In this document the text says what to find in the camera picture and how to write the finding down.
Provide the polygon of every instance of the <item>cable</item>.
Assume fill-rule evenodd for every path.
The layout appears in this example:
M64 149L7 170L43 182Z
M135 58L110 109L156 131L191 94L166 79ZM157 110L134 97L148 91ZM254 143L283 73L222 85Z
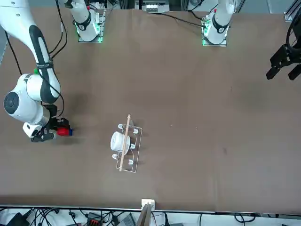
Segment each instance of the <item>cable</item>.
M199 2L199 4L197 4L191 11L195 10L197 7L199 7L200 5L202 5L202 3L204 2L205 0L201 0Z
M62 96L62 94L60 94L60 92L59 91L57 91L42 75L41 75L41 73L40 73L40 71L38 70L38 72L39 72L39 75L40 75L40 77L47 83L47 85L50 87L50 88L52 88L55 92L57 92L57 94L59 95L59 97L62 99L62 102L63 102L63 108L62 108L62 111L59 113L59 115L58 116L54 116L54 118L59 118L62 114L63 114L63 112L64 112L64 110L65 110L65 101L64 101L64 98L63 98L63 96Z
M238 219L237 219L237 215L239 215L239 216L241 217L242 220L238 220ZM251 219L251 220L245 220L244 217L243 217L240 213L238 213L238 214L235 213L234 218L235 218L235 220L236 220L237 222L242 223L242 224L244 224L244 226L245 226L246 223L253 222L253 221L255 220L256 216L253 216L253 219Z
M10 43L10 41L9 41L9 38L8 38L8 33L7 33L6 31L4 31L4 32L5 32L6 39L8 40L9 47L10 47L11 51L13 52L13 55L14 55L14 58L15 58L16 64L17 64L17 66L18 66L18 69L19 69L20 75L22 75L22 72L21 72L21 68L20 68L20 65L19 65L18 59L17 59L17 57L16 57L16 54L15 54L15 52L14 52L14 49L13 49L13 47L11 46L11 43Z
M218 4L216 4L216 6L214 6L211 10L210 10L210 12L212 12L212 10L214 10L215 9L215 7L217 7L218 6Z
M60 38L60 40L58 41L57 45L54 47L54 49L53 49L52 51L49 52L49 54L53 53L53 52L56 50L56 48L58 47L58 45L61 43L62 39L63 39L63 24L62 24L62 22L61 22L61 38Z
M297 19L299 19L299 16L300 16L300 10L301 10L301 8L298 9L298 11L297 11L295 17L293 18L293 20L292 20L292 22L291 22L291 24L290 24L290 26L289 26L289 28L288 28L288 30L287 30L287 33L286 33L286 39L285 39L285 43L286 43L288 49L289 49L290 51L292 51L293 53L301 53L301 48L294 48L294 47L292 47L291 44L290 44L291 31L292 31L292 28L293 28L293 25L294 25L295 21L296 21Z
M51 211L53 211L53 209L48 210L48 212L47 212L47 210L39 210L39 211L40 211L40 213L42 214L42 217L41 217L41 219L40 219L40 225L43 225L43 221L46 220L47 225L48 225L48 226L52 226L51 223L47 220L47 215L48 215Z
M177 18L177 17L172 16L172 15L162 14L162 13L154 13L154 14L157 14L157 15L163 15L163 16L168 16L168 17L171 17L171 18L173 18L173 19L180 20L180 21L183 21L183 22L185 22L185 23L188 23L188 24L190 24L190 25L194 25L194 26L206 28L206 26L204 26L204 25L201 25L201 24L195 24L195 23L193 23L193 22L189 22L189 21L187 21L187 20L183 20L183 19L181 19L181 18Z
M93 7L93 9L98 9L98 8L96 8L94 5L92 5L92 4L89 4L89 6L92 6Z
M164 226L170 226L170 224L168 222L167 214L165 212L164 212L164 216L165 216L165 224L164 224Z
M36 223L36 219L37 219L37 213L38 213L38 210L36 211L35 215L34 215L34 220L32 221L32 223L30 224L30 226L32 226L33 222L34 222L34 226L37 226L37 223Z
M202 215L203 215L203 214L200 214L200 215L199 215L199 223L198 223L198 226L201 226Z
M80 210L80 212L82 213L82 215L84 215L85 216L85 218L88 218L88 215L89 214L87 214L87 213L84 213L81 209L79 209Z
M192 13L196 19L202 20L202 18L198 17L192 10L188 10L188 12Z
M156 222L155 215L154 215L154 213L153 213L153 212L152 212L151 214L152 214L152 216L153 216L153 219L154 219L155 225L157 226L157 222Z
M61 10L60 10L58 0L55 0L55 3L56 3L57 12L58 12L58 14L60 16L60 19L61 19L61 23L63 24L63 28L64 28L65 36L66 36L66 41L65 41L64 45L56 53L54 53L54 55L52 56L52 59L55 58L55 56L63 50L63 48L67 45L67 41L68 41L68 35L67 35L65 24L64 24L63 19L62 19Z
M109 215L109 218L108 218L108 220L107 221L103 221L102 223L108 223L109 222L109 219L110 219L110 214L112 214L113 215L113 213L114 213L115 211L110 211L110 212L108 212L108 213L104 213L103 215L105 215L104 217L103 217L103 215L101 215L100 217L101 217L101 220L104 220L104 218L106 217L106 216L108 216Z
M75 221L75 213L71 212L71 210L69 210L69 215L71 216L73 222L77 225L76 221Z

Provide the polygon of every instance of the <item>brown table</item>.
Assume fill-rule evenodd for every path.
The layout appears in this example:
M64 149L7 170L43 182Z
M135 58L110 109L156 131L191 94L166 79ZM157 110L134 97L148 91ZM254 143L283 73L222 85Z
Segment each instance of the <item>brown table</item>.
M165 210L301 213L300 79L289 68L265 77L283 15L234 15L220 48L202 47L197 27L137 10L114 10L102 44L79 44L62 14L68 45L54 63L74 136L33 144L0 108L0 203L140 208L152 198ZM52 49L56 9L33 15ZM29 49L12 45L32 72ZM9 48L0 75L4 98L19 77ZM135 174L116 170L110 150L128 113L144 131Z

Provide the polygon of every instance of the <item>wooden stick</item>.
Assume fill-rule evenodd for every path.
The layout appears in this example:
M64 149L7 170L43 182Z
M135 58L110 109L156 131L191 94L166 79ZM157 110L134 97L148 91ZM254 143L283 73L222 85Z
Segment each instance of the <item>wooden stick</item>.
M127 127L126 127L126 133L124 134L124 141L123 141L123 148L122 148L122 154L121 154L121 160L120 160L120 166L119 166L119 172L122 171L122 165L123 165L123 159L124 159L124 152L126 152L126 145L127 145L127 134L128 134L128 126L130 124L131 115L129 114L127 116Z

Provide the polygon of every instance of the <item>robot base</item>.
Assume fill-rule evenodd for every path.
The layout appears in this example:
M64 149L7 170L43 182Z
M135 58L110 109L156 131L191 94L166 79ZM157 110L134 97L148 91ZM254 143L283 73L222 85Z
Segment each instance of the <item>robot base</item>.
M98 35L96 35L96 37L92 41L85 41L80 37L78 28L75 26L77 29L78 37L79 37L78 41L79 41L79 43L102 43L104 24L105 24L105 19L106 19L106 17L105 17L106 8L102 8L98 11L94 11L91 9L90 12L93 13L93 15L95 16L94 29L95 29L96 33L98 33Z
M204 20L202 20L202 25L206 26L206 28L202 28L202 45L203 46L227 46L227 42L226 42L226 36L224 41L222 41L222 43L220 44L212 44L211 42L209 42L209 40L204 36L204 34L207 32L208 30L208 26L210 25L210 19L209 19L210 15L207 15Z

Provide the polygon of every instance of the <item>white cup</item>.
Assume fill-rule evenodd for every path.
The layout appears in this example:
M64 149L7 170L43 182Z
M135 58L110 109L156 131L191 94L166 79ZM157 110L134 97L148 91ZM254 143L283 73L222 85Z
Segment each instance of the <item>white cup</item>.
M112 151L115 152L122 152L122 148L123 148L123 143L124 143L124 134L116 131L115 133L113 133L113 136L111 138L111 149ZM128 149L130 148L131 145L131 141L130 141L130 136L127 136L127 143L126 143L126 149L124 154L127 154Z

